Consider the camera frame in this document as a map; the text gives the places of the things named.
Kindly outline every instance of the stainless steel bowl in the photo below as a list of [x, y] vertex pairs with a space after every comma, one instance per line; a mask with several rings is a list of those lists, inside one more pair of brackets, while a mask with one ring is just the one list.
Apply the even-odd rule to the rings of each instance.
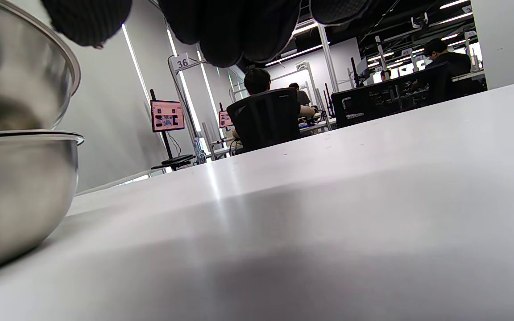
[[83, 141], [69, 132], [0, 132], [0, 264], [39, 245], [63, 220]]
[[68, 45], [0, 0], [0, 130], [54, 128], [79, 83], [80, 65]]

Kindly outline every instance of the number 36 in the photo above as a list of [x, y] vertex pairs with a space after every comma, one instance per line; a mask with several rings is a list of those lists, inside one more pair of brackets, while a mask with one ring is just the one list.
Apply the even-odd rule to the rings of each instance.
[[180, 68], [183, 68], [183, 67], [187, 67], [187, 59], [184, 59], [184, 60], [178, 60], [178, 66]]

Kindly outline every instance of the monitor stand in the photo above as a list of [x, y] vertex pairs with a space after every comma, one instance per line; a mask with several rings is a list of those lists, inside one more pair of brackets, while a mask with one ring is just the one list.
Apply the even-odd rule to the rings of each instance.
[[[150, 95], [152, 97], [152, 100], [156, 100], [156, 95], [153, 92], [153, 89], [150, 89]], [[194, 155], [183, 155], [178, 157], [172, 156], [172, 150], [170, 149], [170, 141], [168, 140], [168, 135], [166, 134], [166, 131], [162, 131], [162, 138], [164, 139], [164, 145], [166, 146], [166, 152], [168, 153], [169, 159], [166, 161], [163, 161], [161, 165], [154, 166], [151, 169], [152, 170], [159, 170], [166, 167], [171, 167], [173, 171], [178, 170], [179, 167], [186, 166], [191, 164], [190, 160], [194, 159]]]

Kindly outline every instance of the bowl rim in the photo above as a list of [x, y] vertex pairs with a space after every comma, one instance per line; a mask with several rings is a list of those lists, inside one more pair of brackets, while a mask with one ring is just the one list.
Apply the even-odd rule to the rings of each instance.
[[84, 137], [77, 132], [64, 132], [61, 130], [2, 130], [0, 141], [8, 141], [10, 138], [25, 138], [37, 136], [47, 140], [75, 140], [77, 145], [83, 144]]
[[20, 7], [8, 2], [7, 0], [0, 0], [0, 7], [15, 16], [23, 18], [25, 21], [29, 22], [29, 24], [33, 25], [35, 28], [39, 29], [43, 34], [51, 40], [51, 42], [55, 43], [62, 49], [61, 54], [65, 57], [65, 60], [71, 67], [71, 73], [73, 76], [73, 87], [71, 88], [71, 96], [73, 96], [79, 86], [80, 86], [80, 63], [77, 59], [77, 56], [73, 52], [73, 50], [67, 45], [67, 43], [51, 28], [49, 28], [46, 24], [41, 22], [41, 20], [35, 18], [25, 10]]

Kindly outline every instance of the person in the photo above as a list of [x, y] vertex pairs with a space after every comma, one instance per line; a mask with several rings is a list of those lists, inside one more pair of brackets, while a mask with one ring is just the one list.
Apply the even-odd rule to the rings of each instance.
[[[463, 53], [452, 53], [448, 51], [448, 45], [440, 38], [433, 39], [424, 48], [424, 55], [432, 61], [426, 67], [433, 67], [440, 63], [449, 63], [449, 77], [457, 77], [471, 72], [471, 59]], [[413, 88], [427, 85], [430, 79], [418, 79], [413, 83]]]
[[[245, 75], [245, 89], [251, 96], [271, 90], [271, 75], [263, 68], [249, 69]], [[298, 112], [294, 116], [296, 118], [303, 116], [312, 117], [315, 114], [316, 111], [313, 108], [300, 105]], [[237, 131], [233, 130], [233, 136], [239, 138]]]
[[308, 95], [300, 89], [298, 83], [292, 83], [291, 85], [289, 85], [289, 88], [296, 89], [296, 101], [298, 101], [299, 104], [303, 106], [308, 106], [308, 104], [311, 103], [311, 99], [308, 98]]
[[392, 72], [390, 69], [386, 69], [380, 73], [380, 77], [382, 79], [382, 82], [388, 81], [392, 79]]

